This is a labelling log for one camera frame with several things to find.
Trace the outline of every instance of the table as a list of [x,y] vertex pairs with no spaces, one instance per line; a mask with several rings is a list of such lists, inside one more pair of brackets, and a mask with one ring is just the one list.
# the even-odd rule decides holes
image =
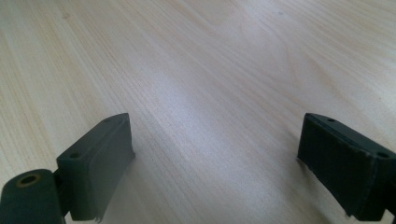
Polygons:
[[395,150],[395,74],[394,1],[1,1],[0,184],[127,112],[103,223],[358,223],[297,162],[303,117]]

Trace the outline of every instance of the wood grain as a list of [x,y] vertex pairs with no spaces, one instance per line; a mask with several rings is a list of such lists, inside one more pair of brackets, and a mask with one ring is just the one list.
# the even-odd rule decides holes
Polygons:
[[395,75],[394,1],[1,1],[0,184],[128,112],[103,223],[357,223],[296,161],[303,116],[395,150]]

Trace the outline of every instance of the wooden surface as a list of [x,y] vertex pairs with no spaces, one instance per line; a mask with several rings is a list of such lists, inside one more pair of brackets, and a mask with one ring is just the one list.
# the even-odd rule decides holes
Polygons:
[[103,223],[357,223],[295,159],[304,113],[395,150],[395,75],[394,1],[1,1],[0,184],[128,112]]

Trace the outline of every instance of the black plastic part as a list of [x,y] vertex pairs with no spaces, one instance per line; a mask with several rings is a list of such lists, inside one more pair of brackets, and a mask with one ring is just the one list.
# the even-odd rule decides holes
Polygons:
[[63,224],[52,172],[33,170],[12,178],[1,195],[1,224]]
[[102,219],[134,158],[128,114],[102,120],[67,149],[59,169],[34,170],[9,180],[0,202],[0,224],[60,224]]
[[388,197],[395,193],[392,151],[321,115],[306,114],[298,151],[318,180],[345,209],[360,221],[378,221],[386,208],[394,214]]

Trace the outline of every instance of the screw hole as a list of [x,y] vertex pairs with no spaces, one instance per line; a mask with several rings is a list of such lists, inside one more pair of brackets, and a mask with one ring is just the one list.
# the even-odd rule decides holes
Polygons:
[[383,152],[377,152],[376,153],[377,156],[382,157],[382,158],[388,158],[389,155],[387,153],[383,153]]
[[34,183],[36,183],[39,179],[40,179],[39,174],[26,175],[18,180],[17,187],[18,188],[29,187],[29,186],[33,185]]
[[76,159],[78,157],[79,157],[79,153],[78,152],[74,152],[74,153],[70,154],[70,158],[72,158],[72,159]]

